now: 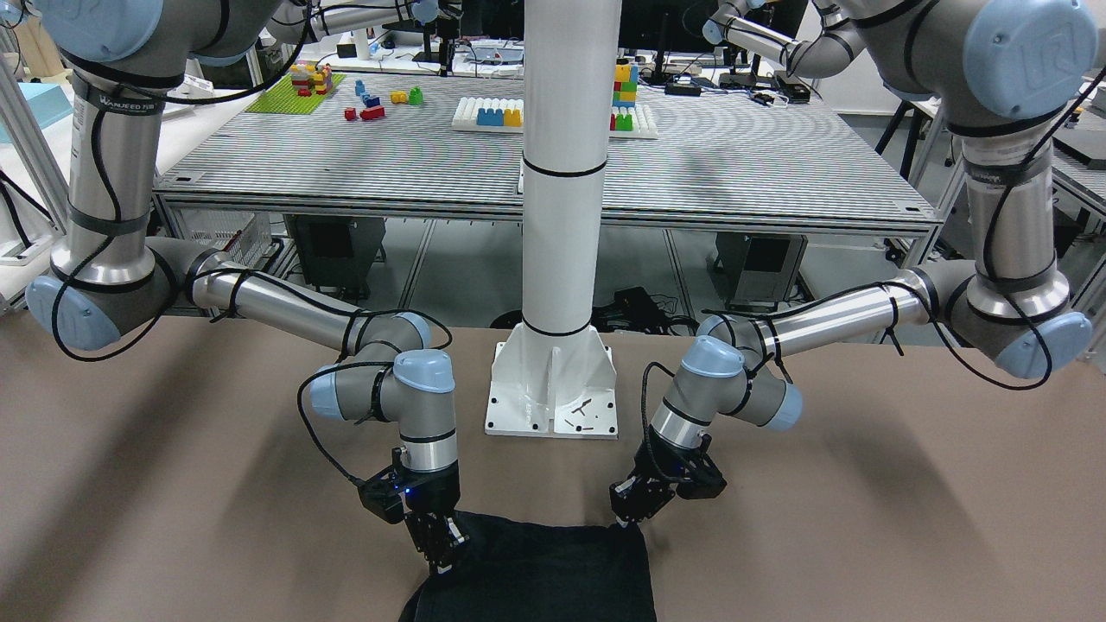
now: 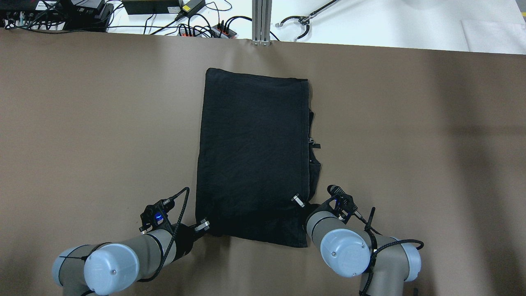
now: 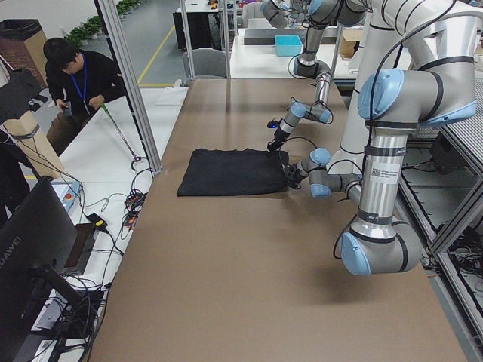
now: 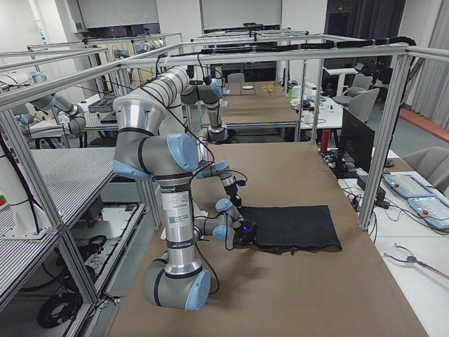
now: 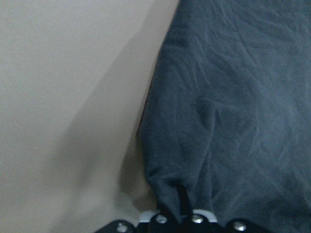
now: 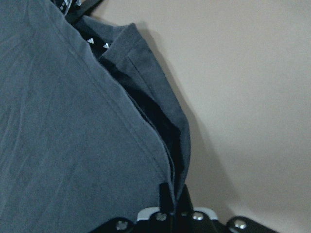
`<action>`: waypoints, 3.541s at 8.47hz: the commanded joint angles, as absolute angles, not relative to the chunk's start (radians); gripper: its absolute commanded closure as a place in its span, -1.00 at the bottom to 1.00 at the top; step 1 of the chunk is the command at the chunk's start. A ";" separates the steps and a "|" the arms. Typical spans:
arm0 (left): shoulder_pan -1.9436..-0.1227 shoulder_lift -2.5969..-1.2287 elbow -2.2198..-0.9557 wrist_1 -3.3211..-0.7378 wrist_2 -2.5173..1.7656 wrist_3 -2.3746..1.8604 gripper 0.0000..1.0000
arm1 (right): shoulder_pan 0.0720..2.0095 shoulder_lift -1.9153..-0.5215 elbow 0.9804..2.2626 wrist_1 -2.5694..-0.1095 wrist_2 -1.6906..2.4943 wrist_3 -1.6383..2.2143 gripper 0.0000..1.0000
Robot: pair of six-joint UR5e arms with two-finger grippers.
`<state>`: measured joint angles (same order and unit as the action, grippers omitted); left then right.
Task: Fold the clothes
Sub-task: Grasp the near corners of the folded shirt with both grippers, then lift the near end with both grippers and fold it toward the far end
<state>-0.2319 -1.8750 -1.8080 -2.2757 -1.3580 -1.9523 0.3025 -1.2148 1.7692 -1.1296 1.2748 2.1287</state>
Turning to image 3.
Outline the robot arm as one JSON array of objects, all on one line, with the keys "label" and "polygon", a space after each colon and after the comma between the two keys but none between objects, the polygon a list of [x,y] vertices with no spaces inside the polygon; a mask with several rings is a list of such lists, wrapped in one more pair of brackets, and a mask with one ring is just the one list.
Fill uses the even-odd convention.
[{"label": "robot arm", "polygon": [[344,26],[354,26],[365,15],[366,7],[356,1],[311,1],[304,16],[306,37],[303,51],[294,60],[292,74],[296,78],[311,78],[316,81],[315,102],[307,105],[292,101],[287,115],[280,121],[271,121],[268,127],[274,128],[272,141],[267,145],[269,151],[275,151],[285,143],[294,128],[302,119],[328,124],[331,111],[328,109],[328,91],[333,72],[327,63],[319,61],[318,53],[324,30],[336,21]]},{"label": "robot arm", "polygon": [[331,74],[316,57],[322,35],[332,22],[364,21],[363,57],[339,150],[314,149],[283,171],[292,188],[308,180],[315,198],[342,192],[356,203],[335,246],[348,271],[406,272],[422,254],[416,232],[394,215],[407,139],[419,128],[475,114],[473,54],[482,9],[470,1],[312,1],[306,20],[293,74],[316,81],[315,102],[292,102],[273,123],[267,147],[279,150],[302,119],[328,122]]}]

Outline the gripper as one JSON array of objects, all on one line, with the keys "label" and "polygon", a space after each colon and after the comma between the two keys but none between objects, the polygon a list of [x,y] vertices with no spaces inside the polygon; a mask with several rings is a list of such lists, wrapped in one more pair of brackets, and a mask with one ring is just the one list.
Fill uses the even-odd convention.
[{"label": "gripper", "polygon": [[293,127],[283,118],[281,118],[279,121],[272,119],[267,124],[267,127],[275,130],[273,139],[267,143],[267,150],[269,152],[279,150],[293,130]]},{"label": "gripper", "polygon": [[283,171],[287,185],[292,189],[300,189],[301,182],[304,180],[304,177],[301,175],[297,165],[286,164],[283,167]]}]

